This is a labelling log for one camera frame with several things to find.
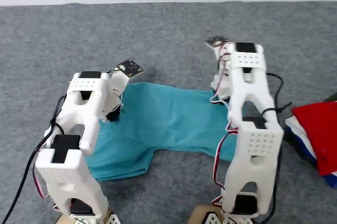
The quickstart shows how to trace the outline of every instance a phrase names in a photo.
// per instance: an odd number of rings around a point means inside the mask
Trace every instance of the teal shirt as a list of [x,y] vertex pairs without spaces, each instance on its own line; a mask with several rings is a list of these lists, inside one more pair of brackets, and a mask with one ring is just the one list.
[[[100,122],[94,153],[86,157],[92,176],[112,180],[143,174],[157,149],[214,156],[226,134],[227,108],[212,104],[212,95],[212,91],[129,84],[118,121]],[[231,161],[235,146],[236,136],[228,136],[220,158]]]

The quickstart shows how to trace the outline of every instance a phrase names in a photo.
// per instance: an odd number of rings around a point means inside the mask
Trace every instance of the folded cloth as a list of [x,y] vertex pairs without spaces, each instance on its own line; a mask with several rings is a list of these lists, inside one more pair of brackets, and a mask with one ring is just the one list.
[[[302,155],[305,155],[306,159],[309,160],[314,166],[316,166],[317,159],[315,152],[304,128],[300,125],[296,117],[292,116],[286,119],[285,124],[287,125],[286,129],[288,133],[290,133],[292,139],[295,141],[297,146],[296,149],[299,150]],[[337,171],[324,175],[323,178],[329,186],[337,188]]]
[[310,104],[292,111],[308,135],[320,175],[337,171],[337,102]]
[[[92,176],[112,180],[143,174],[158,149],[214,156],[226,134],[227,108],[212,104],[212,95],[212,91],[129,84],[119,120],[100,122],[94,153],[86,157]],[[220,158],[231,161],[235,146],[236,136],[228,136]]]

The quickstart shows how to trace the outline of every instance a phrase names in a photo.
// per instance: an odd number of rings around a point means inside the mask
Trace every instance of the circuit board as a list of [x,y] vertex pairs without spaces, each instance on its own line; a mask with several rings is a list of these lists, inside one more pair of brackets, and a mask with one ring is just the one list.
[[121,70],[129,78],[133,78],[144,71],[143,68],[140,67],[137,63],[135,63],[132,59],[126,60],[118,64],[116,68]]

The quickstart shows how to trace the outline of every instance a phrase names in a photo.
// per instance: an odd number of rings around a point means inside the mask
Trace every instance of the perforated panel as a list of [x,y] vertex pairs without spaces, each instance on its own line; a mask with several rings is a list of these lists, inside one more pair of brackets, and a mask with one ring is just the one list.
[[240,217],[225,217],[223,224],[253,224],[251,219]]
[[90,78],[75,79],[71,81],[68,91],[94,91],[103,86],[102,81],[102,79]]
[[273,133],[252,133],[249,139],[248,153],[251,155],[267,155],[270,154],[274,147]]
[[117,215],[110,215],[109,219],[107,220],[106,224],[121,224]]
[[203,224],[221,224],[215,213],[209,213]]
[[264,55],[258,53],[240,53],[236,52],[231,55],[233,67],[252,67],[265,69]]

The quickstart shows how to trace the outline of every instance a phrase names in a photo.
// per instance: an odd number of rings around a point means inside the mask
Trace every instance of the wooden base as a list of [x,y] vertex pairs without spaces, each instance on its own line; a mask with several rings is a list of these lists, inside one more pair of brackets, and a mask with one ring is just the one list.
[[[108,218],[112,214],[111,209],[108,209],[106,216],[104,218],[104,223],[107,223]],[[71,219],[69,216],[61,215],[55,224],[75,224],[76,220]]]
[[223,221],[223,215],[221,214],[221,209],[219,207],[199,205],[194,208],[194,211],[187,224],[202,224],[208,212],[215,212],[218,219],[221,222]]

